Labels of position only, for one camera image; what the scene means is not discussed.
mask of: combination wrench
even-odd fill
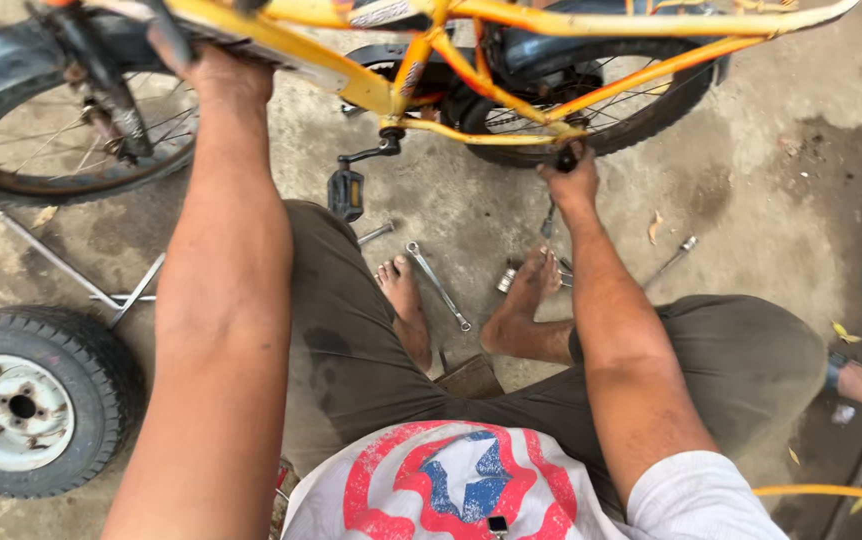
[[[408,254],[417,261],[417,264],[421,265],[421,268],[424,269],[424,273],[428,275],[428,278],[431,278],[431,283],[434,284],[434,287],[437,288],[437,292],[440,293],[440,297],[444,299],[444,303],[447,304],[451,313],[454,313],[455,318],[458,319],[458,324],[461,325],[461,332],[467,332],[472,329],[472,323],[469,323],[465,316],[458,311],[458,307],[451,301],[451,297],[448,296],[448,292],[441,285],[441,282],[438,281],[438,277],[434,275],[434,272],[431,271],[431,267],[428,266],[428,262],[425,260],[425,256],[422,255],[421,247],[419,247],[418,242],[412,240],[408,242],[408,245],[404,248],[407,250]]]

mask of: white wheel rim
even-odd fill
[[[0,354],[0,471],[51,463],[74,435],[71,398],[53,374],[28,359]]]

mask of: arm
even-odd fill
[[[587,399],[607,471],[627,506],[649,467],[689,450],[717,452],[717,446],[694,408],[665,327],[598,220],[594,153],[579,143],[572,149],[581,157],[572,172],[538,172],[571,233]]]
[[[175,71],[197,91],[197,154],[157,289],[148,414],[103,537],[267,538],[293,253],[269,164],[273,76],[213,48]]]

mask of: star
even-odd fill
[[[476,465],[492,446],[493,438],[481,440],[459,439],[442,448],[428,463],[437,461],[444,470],[447,481],[447,496],[451,504],[461,512],[465,507],[465,490],[468,485],[484,480]]]

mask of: dark pants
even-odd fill
[[[498,398],[449,396],[395,335],[395,310],[354,232],[317,204],[286,205],[294,317],[284,455],[299,475],[393,424],[472,420],[553,436],[610,499],[581,365]],[[701,420],[730,458],[797,417],[821,389],[821,338],[773,303],[701,295],[656,309]]]

